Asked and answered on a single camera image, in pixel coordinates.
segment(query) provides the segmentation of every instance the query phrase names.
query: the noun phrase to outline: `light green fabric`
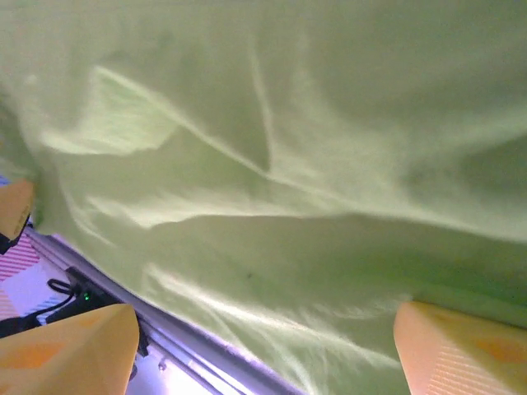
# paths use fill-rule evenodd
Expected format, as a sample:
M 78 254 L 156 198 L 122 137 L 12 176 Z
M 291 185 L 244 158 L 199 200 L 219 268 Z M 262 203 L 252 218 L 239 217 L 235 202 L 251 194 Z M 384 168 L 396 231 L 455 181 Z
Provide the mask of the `light green fabric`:
M 9 97 L 0 87 L 0 169 L 12 179 L 36 181 L 38 168 L 24 143 Z
M 408 393 L 405 300 L 527 327 L 524 1 L 13 4 L 38 228 L 137 295 L 309 394 Z

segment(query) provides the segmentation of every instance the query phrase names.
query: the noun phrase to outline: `green cloth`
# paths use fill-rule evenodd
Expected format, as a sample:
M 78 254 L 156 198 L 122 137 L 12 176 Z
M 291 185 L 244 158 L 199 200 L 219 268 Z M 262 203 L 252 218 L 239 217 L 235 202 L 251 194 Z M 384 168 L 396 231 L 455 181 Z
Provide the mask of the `green cloth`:
M 405 300 L 527 327 L 524 1 L 12 4 L 0 172 L 144 300 L 309 394 L 408 393 Z

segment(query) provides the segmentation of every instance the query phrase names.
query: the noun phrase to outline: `pink and white pattern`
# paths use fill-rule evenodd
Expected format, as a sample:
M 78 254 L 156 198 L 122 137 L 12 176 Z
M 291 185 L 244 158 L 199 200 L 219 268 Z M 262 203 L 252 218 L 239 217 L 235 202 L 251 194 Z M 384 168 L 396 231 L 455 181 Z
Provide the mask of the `pink and white pattern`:
M 15 276 L 38 261 L 39 257 L 33 250 L 29 238 L 22 235 L 15 247 L 7 251 L 5 255 L 0 255 L 0 281 Z
M 0 320 L 10 317 L 17 317 L 19 314 L 15 310 L 15 307 L 12 305 L 9 296 L 0 290 Z

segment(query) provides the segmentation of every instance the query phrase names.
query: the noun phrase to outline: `black cable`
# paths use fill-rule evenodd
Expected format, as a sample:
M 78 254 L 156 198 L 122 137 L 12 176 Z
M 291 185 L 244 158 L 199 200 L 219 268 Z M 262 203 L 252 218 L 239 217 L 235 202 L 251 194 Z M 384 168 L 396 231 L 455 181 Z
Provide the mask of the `black cable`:
M 37 310 L 34 313 L 31 313 L 31 314 L 25 316 L 25 318 L 29 318 L 29 317 L 36 318 L 37 316 L 39 316 L 41 314 L 48 313 L 49 311 L 53 311 L 53 310 L 59 309 L 59 308 L 63 307 L 64 305 L 68 304 L 69 301 L 71 299 L 73 299 L 73 296 L 75 296 L 74 289 L 67 282 L 56 280 L 56 279 L 52 278 L 51 280 L 48 281 L 48 286 L 49 286 L 49 288 L 51 288 L 55 292 L 58 292 L 59 294 L 68 295 L 68 297 L 65 300 L 63 300 L 62 302 L 60 302 L 60 303 L 58 303 L 58 304 L 56 304 L 54 306 L 51 306 L 51 307 L 48 307 L 48 308 L 42 309 L 42 310 Z
M 65 295 L 69 295 L 73 291 L 72 286 L 70 286 L 67 282 L 60 281 L 55 278 L 52 278 L 48 281 L 48 287 L 59 294 Z

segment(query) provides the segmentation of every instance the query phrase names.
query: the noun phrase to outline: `metal frame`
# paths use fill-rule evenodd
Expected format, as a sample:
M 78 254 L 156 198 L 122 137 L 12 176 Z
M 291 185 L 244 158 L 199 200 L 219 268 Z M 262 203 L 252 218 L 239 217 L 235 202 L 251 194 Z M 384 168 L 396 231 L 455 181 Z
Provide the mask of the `metal frame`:
M 205 360 L 213 367 L 218 368 L 243 387 L 237 388 L 238 393 L 246 393 L 249 390 L 257 395 L 302 395 L 303 392 L 285 382 L 269 368 L 251 364 L 242 355 L 237 355 L 232 349 L 226 349 L 220 342 L 215 341 L 205 332 L 181 321 L 139 299 L 110 280 L 105 274 L 96 269 L 82 255 L 70 249 L 65 244 L 51 236 L 43 236 L 30 227 L 26 228 L 26 234 L 31 239 L 37 252 L 48 260 L 54 257 L 54 264 L 65 270 L 75 267 L 86 277 L 90 278 L 100 288 L 112 294 L 124 303 L 131 304 L 138 316 L 142 319 L 148 336 L 169 355 L 186 352 L 199 360 Z M 208 366 L 206 369 L 220 377 L 218 372 Z M 202 383 L 211 393 L 220 393 L 209 382 Z

